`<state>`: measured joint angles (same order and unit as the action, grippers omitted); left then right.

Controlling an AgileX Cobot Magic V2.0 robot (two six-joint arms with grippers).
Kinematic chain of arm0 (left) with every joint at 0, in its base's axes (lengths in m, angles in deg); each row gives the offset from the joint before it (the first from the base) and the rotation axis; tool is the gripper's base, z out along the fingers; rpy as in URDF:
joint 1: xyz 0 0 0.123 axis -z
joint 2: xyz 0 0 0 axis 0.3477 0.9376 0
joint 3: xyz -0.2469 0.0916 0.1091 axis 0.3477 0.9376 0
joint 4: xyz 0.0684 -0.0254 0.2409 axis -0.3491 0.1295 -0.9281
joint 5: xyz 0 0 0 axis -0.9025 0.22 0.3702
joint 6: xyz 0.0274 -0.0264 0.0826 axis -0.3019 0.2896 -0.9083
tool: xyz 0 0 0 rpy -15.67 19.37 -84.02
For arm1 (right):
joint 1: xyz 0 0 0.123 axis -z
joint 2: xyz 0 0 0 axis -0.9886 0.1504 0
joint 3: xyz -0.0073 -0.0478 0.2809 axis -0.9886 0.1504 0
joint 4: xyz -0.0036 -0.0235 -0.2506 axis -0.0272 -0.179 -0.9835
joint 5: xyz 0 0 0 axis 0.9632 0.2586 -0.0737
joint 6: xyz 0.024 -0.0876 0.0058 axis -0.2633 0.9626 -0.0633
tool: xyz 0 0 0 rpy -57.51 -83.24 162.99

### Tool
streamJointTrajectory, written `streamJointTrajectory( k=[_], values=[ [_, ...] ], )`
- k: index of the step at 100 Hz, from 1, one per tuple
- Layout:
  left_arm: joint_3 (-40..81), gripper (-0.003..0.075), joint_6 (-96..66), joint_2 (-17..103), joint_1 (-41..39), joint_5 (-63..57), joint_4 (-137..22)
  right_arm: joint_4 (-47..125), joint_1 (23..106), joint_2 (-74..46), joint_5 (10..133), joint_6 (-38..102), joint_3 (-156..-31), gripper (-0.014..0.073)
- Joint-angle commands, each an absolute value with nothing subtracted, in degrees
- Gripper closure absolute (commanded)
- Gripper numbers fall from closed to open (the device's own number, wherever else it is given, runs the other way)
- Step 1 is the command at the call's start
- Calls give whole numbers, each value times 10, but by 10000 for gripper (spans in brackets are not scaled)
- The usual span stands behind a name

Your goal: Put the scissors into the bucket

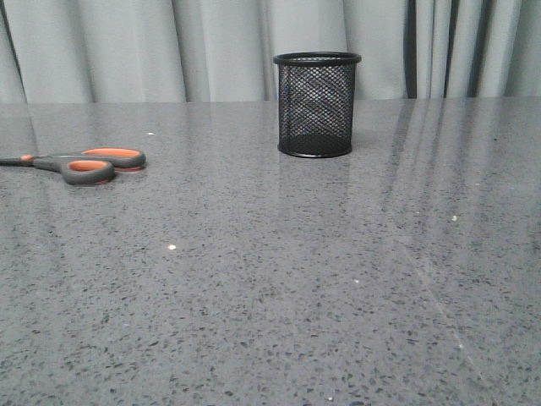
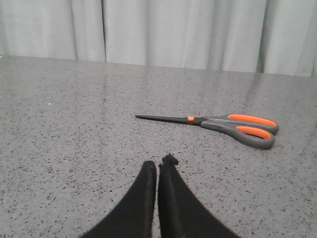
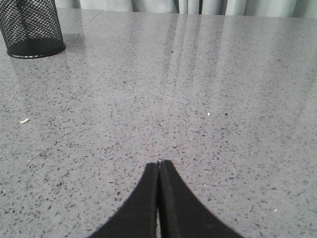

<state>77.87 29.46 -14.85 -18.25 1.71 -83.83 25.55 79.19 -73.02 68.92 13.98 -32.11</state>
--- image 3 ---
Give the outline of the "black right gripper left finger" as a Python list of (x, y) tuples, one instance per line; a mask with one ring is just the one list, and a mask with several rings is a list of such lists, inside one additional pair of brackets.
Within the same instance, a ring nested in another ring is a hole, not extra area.
[(148, 163), (136, 188), (92, 238), (155, 238), (159, 168)]

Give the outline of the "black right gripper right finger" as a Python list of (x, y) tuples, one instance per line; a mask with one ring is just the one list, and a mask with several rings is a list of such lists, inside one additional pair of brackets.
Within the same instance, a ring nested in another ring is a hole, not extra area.
[(159, 165), (159, 219), (163, 238), (240, 238), (186, 186), (171, 161)]

